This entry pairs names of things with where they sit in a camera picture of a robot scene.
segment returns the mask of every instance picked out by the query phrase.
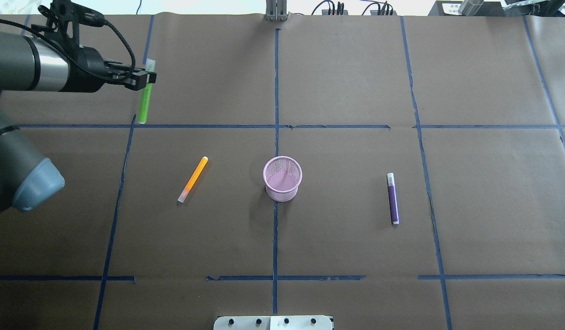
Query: green highlighter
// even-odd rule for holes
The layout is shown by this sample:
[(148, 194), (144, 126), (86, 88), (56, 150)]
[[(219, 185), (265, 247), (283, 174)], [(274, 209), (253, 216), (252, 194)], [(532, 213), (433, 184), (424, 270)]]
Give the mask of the green highlighter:
[[(156, 61), (146, 59), (146, 71), (154, 71)], [(150, 106), (150, 94), (152, 93), (152, 84), (147, 83), (142, 90), (142, 102), (140, 102), (140, 112), (138, 113), (138, 124), (145, 124), (148, 120), (148, 107)]]

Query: black cable cluster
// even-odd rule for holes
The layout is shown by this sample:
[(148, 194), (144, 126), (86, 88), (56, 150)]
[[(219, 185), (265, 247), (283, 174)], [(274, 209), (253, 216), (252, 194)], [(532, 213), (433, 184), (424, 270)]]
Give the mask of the black cable cluster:
[(379, 16), (391, 16), (394, 13), (393, 7), (388, 2), (371, 1), (371, 3), (362, 12), (362, 15), (366, 13), (366, 10), (368, 10), (370, 6), (374, 6), (374, 5), (378, 6), (377, 15)]
[(316, 8), (313, 9), (313, 12), (311, 14), (314, 15), (317, 9), (320, 8), (320, 6), (323, 5), (325, 2), (327, 2), (327, 6), (328, 6), (327, 15), (343, 15), (343, 8), (345, 4), (343, 2), (338, 1), (338, 6), (336, 10), (335, 3), (332, 0), (321, 1), (320, 4), (318, 4)]

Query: metal bracket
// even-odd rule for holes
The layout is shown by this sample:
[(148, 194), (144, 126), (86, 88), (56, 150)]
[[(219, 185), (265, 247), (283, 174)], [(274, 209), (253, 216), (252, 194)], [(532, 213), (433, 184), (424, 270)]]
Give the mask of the metal bracket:
[(266, 0), (266, 17), (267, 21), (286, 21), (287, 0)]
[(383, 16), (397, 16), (396, 11), (393, 11), (393, 13), (391, 15), (377, 15), (378, 11), (370, 11), (370, 16), (378, 16), (378, 17), (383, 17)]
[[(322, 15), (322, 16), (327, 16), (327, 15), (328, 15), (328, 13), (327, 13), (328, 11), (329, 11), (329, 9), (321, 9), (321, 15)], [(336, 13), (336, 12), (331, 12), (330, 15), (338, 15), (338, 16), (341, 16), (341, 15), (339, 15), (339, 14)], [(348, 15), (348, 11), (347, 11), (347, 10), (344, 10), (342, 15)]]
[(219, 317), (213, 324), (213, 330), (333, 330), (333, 317), (325, 315)]

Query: black cable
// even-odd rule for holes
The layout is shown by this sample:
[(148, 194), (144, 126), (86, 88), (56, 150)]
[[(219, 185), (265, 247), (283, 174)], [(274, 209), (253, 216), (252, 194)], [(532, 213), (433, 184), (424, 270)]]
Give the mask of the black cable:
[(382, 8), (379, 12), (377, 12), (377, 15), (385, 15), (385, 10), (387, 8), (387, 3), (385, 2), (384, 5), (382, 5)]
[(132, 60), (132, 64), (130, 65), (130, 70), (128, 71), (127, 75), (125, 75), (124, 77), (118, 77), (118, 78), (109, 78), (109, 77), (103, 77), (101, 75), (98, 75), (96, 73), (93, 73), (91, 71), (88, 71), (87, 69), (85, 69), (82, 65), (80, 65), (79, 63), (77, 63), (77, 61), (75, 61), (73, 58), (71, 58), (70, 56), (68, 56), (68, 54), (65, 52), (65, 50), (59, 46), (57, 43), (53, 42), (52, 40), (46, 38), (45, 36), (41, 35), (38, 31), (30, 28), (30, 27), (26, 27), (25, 25), (16, 23), (16, 22), (12, 22), (12, 21), (8, 21), (5, 19), (0, 19), (0, 23), (1, 24), (5, 24), (5, 25), (11, 25), (12, 27), (17, 27), (20, 28), (22, 30), (28, 31), (29, 33), (37, 36), (39, 39), (41, 39), (42, 41), (44, 41), (45, 43), (49, 44), (49, 46), (51, 46), (52, 48), (54, 48), (54, 50), (56, 50), (58, 52), (59, 55), (61, 55), (62, 57), (64, 57), (65, 59), (67, 59), (69, 62), (71, 62), (73, 65), (75, 65), (76, 67), (78, 67), (79, 69), (81, 69), (81, 71), (85, 72), (86, 74), (98, 78), (98, 79), (102, 79), (104, 81), (107, 82), (120, 82), (123, 81), (124, 79), (126, 79), (127, 77), (129, 77), (134, 69), (136, 68), (136, 56), (134, 56), (134, 53), (132, 52), (132, 48), (130, 48), (129, 44), (127, 44), (127, 41), (125, 40), (125, 38), (122, 36), (121, 33), (119, 33), (118, 29), (115, 28), (115, 26), (112, 25), (112, 23), (110, 23), (109, 21), (105, 21), (105, 25), (107, 25), (108, 27), (110, 27), (115, 34), (117, 35), (117, 37), (119, 37), (119, 40), (121, 40), (121, 42), (123, 43), (123, 45), (126, 47), (127, 52), (130, 54), (130, 59)]
[(543, 17), (553, 17), (555, 12), (557, 12), (565, 0), (549, 0), (545, 5), (540, 8), (540, 15), (543, 13)]
[(378, 6), (377, 14), (381, 11), (381, 3), (380, 3), (380, 2), (372, 2), (372, 4), (369, 4), (369, 5), (364, 9), (364, 11), (362, 12), (362, 15), (360, 15), (360, 16), (364, 16), (364, 14), (366, 13), (366, 10), (368, 10), (368, 8), (370, 8), (370, 6), (372, 6), (372, 5), (377, 5), (377, 6)]
[(313, 9), (313, 12), (311, 13), (312, 15), (316, 12), (316, 10), (323, 5), (325, 2), (329, 4), (331, 4), (331, 6), (333, 7), (333, 10), (330, 8), (328, 9), (328, 15), (331, 15), (332, 12), (335, 12), (335, 3), (332, 0), (323, 0), (320, 2), (320, 4), (317, 5), (317, 7), (315, 9)]

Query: marker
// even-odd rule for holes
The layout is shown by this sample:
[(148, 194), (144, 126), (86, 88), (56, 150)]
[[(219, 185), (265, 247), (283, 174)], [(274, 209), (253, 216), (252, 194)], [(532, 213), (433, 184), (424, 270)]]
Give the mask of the marker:
[(396, 200), (396, 186), (394, 186), (394, 173), (387, 174), (389, 186), (389, 205), (391, 206), (391, 222), (399, 224), (399, 206)]
[(195, 182), (197, 182), (197, 178), (199, 178), (199, 175), (203, 171), (203, 168), (205, 168), (208, 160), (209, 159), (207, 158), (207, 156), (203, 156), (203, 158), (201, 158), (201, 161), (199, 161), (199, 165), (197, 165), (195, 172), (193, 172), (193, 175), (188, 180), (187, 185), (184, 186), (183, 192), (180, 193), (180, 196), (178, 196), (177, 201), (179, 203), (184, 202), (184, 199), (187, 198), (188, 193), (191, 191), (191, 189), (193, 189), (193, 185), (195, 184)]
[[(146, 71), (154, 71), (156, 61), (146, 59)], [(147, 83), (142, 90), (142, 101), (140, 102), (140, 112), (138, 113), (138, 124), (145, 124), (148, 121), (148, 107), (150, 106), (150, 94), (152, 94), (152, 84)]]

